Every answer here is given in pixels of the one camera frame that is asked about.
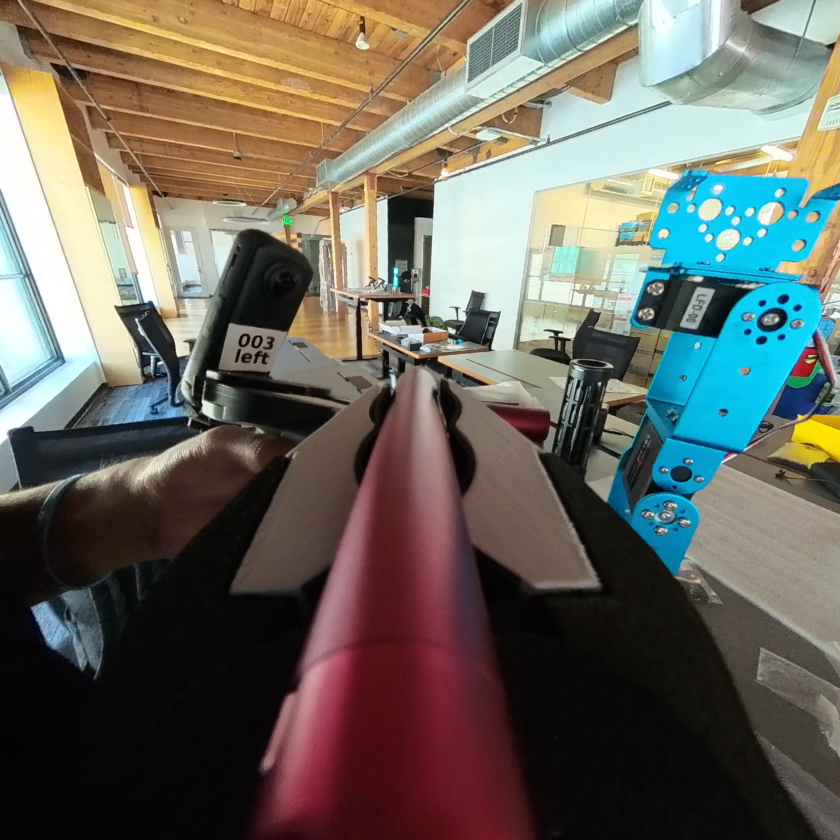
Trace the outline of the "printed paper sheet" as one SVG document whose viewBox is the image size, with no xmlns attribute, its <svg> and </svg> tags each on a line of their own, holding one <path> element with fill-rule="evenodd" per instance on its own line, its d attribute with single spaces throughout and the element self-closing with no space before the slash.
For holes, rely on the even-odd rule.
<svg viewBox="0 0 840 840">
<path fill-rule="evenodd" d="M 458 388 L 486 405 L 545 411 L 539 399 L 528 392 L 519 381 L 504 381 L 495 385 L 460 385 Z"/>
</svg>

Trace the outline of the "black slotted cylinder holder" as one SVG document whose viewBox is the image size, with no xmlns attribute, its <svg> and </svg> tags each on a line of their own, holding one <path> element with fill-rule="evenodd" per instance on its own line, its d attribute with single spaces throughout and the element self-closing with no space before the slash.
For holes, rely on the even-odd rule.
<svg viewBox="0 0 840 840">
<path fill-rule="evenodd" d="M 572 360 L 563 392 L 552 453 L 585 473 L 613 366 L 601 360 Z"/>
</svg>

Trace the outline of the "large yellow plastic bin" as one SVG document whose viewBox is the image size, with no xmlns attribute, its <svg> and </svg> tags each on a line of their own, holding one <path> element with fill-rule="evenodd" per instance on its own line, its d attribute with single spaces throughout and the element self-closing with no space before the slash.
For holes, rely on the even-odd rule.
<svg viewBox="0 0 840 840">
<path fill-rule="evenodd" d="M 819 448 L 839 461 L 839 415 L 818 415 L 793 426 L 791 441 Z"/>
</svg>

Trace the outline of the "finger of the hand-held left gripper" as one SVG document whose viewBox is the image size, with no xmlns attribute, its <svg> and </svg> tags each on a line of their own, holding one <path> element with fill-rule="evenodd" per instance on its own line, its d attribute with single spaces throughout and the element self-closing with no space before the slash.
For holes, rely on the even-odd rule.
<svg viewBox="0 0 840 840">
<path fill-rule="evenodd" d="M 330 372 L 330 395 L 337 403 L 353 403 L 363 395 L 375 393 L 382 388 L 391 389 L 394 377 L 380 377 L 368 370 L 332 370 Z"/>
<path fill-rule="evenodd" d="M 270 370 L 270 380 L 292 385 L 348 385 L 343 365 L 310 342 L 286 337 Z"/>
</svg>

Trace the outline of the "silver spiral ventilation duct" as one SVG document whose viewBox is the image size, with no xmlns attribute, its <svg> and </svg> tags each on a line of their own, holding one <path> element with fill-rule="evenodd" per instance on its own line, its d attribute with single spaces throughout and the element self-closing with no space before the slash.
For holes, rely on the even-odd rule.
<svg viewBox="0 0 840 840">
<path fill-rule="evenodd" d="M 432 138 L 488 125 L 637 47 L 641 1 L 512 2 L 467 40 L 465 61 L 339 156 L 317 166 L 329 191 Z"/>
</svg>

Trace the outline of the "red electric screwdriver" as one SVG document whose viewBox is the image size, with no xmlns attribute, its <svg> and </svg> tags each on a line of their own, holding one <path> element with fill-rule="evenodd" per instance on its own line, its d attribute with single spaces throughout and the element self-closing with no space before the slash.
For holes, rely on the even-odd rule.
<svg viewBox="0 0 840 840">
<path fill-rule="evenodd" d="M 534 838 L 431 374 L 384 415 L 247 838 Z"/>
</svg>

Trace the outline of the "dark flat panel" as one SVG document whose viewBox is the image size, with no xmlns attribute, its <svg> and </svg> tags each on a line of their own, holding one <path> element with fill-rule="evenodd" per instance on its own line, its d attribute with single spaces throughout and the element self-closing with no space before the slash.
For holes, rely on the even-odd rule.
<svg viewBox="0 0 840 840">
<path fill-rule="evenodd" d="M 186 417 L 37 432 L 14 428 L 9 441 L 22 488 L 85 475 L 126 460 L 154 456 L 193 438 Z"/>
</svg>

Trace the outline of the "clear plastic sheet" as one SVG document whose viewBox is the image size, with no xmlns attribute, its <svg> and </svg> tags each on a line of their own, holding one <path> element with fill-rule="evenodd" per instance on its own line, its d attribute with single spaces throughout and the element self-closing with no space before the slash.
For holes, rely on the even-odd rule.
<svg viewBox="0 0 840 840">
<path fill-rule="evenodd" d="M 678 578 L 780 782 L 820 838 L 839 838 L 838 654 L 761 596 L 696 562 L 684 560 Z"/>
</svg>

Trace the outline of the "light grey desk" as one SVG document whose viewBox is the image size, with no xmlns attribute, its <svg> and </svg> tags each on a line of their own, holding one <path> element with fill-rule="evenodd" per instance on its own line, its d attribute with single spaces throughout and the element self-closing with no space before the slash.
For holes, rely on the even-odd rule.
<svg viewBox="0 0 840 840">
<path fill-rule="evenodd" d="M 556 420 L 564 389 L 555 379 L 565 379 L 568 366 L 519 350 L 452 353 L 439 357 L 448 378 L 479 385 L 520 382 Z"/>
</svg>

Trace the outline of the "glass office partition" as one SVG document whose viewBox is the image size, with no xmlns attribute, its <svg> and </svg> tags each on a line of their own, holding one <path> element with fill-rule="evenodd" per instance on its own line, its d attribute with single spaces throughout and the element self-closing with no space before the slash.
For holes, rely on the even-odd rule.
<svg viewBox="0 0 840 840">
<path fill-rule="evenodd" d="M 631 315 L 646 269 L 662 260 L 648 240 L 667 190 L 694 169 L 787 176 L 798 144 L 767 144 L 537 192 L 515 348 L 552 350 L 553 331 L 570 340 L 594 310 L 598 329 L 639 338 L 624 380 L 649 386 L 669 333 L 636 329 Z"/>
</svg>

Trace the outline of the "cluttered wooden desk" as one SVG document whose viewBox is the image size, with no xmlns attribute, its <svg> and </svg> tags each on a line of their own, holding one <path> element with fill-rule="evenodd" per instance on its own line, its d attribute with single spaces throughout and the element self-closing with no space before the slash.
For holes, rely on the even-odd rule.
<svg viewBox="0 0 840 840">
<path fill-rule="evenodd" d="M 446 356 L 487 352 L 480 343 L 453 338 L 444 339 L 442 333 L 429 332 L 421 327 L 408 327 L 408 332 L 388 329 L 369 331 L 369 337 L 381 352 L 381 376 L 399 377 L 408 365 L 428 365 Z"/>
</svg>

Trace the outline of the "person's left hand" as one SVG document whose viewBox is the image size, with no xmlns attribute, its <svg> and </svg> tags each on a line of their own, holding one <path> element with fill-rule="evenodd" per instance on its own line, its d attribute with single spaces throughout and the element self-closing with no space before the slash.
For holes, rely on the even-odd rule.
<svg viewBox="0 0 840 840">
<path fill-rule="evenodd" d="M 223 426 L 163 453 L 85 475 L 58 502 L 47 562 L 62 584 L 87 585 L 149 560 L 171 560 L 294 442 Z"/>
</svg>

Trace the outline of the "person's dark clothing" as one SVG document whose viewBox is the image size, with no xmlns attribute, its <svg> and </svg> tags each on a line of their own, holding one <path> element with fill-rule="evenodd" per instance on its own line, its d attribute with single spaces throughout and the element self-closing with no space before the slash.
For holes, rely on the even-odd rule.
<svg viewBox="0 0 840 840">
<path fill-rule="evenodd" d="M 141 838 L 155 804 L 139 743 L 165 708 L 137 668 L 98 681 L 52 649 L 39 583 L 2 558 L 2 838 Z"/>
</svg>

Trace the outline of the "blue toy robot arm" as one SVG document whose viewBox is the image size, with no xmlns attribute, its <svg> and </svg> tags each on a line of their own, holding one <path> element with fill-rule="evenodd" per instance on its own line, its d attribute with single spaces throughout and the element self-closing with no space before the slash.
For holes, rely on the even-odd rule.
<svg viewBox="0 0 840 840">
<path fill-rule="evenodd" d="M 677 574 L 700 524 L 692 500 L 745 451 L 817 338 L 819 291 L 780 272 L 813 252 L 838 185 L 805 198 L 802 178 L 687 171 L 649 236 L 632 323 L 670 333 L 609 505 Z"/>
</svg>

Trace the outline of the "red fire extinguisher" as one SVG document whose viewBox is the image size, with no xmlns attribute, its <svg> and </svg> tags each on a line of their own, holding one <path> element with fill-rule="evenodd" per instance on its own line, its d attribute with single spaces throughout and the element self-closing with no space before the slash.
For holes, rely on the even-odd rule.
<svg viewBox="0 0 840 840">
<path fill-rule="evenodd" d="M 778 417 L 796 419 L 808 414 L 812 409 L 815 415 L 831 415 L 837 412 L 833 402 L 831 376 L 823 365 L 823 361 L 827 361 L 831 365 L 832 374 L 838 380 L 838 360 L 832 355 L 829 347 L 835 326 L 834 319 L 824 318 L 820 321 L 818 331 L 824 340 L 825 352 L 820 356 L 813 341 L 803 350 L 774 409 Z"/>
</svg>

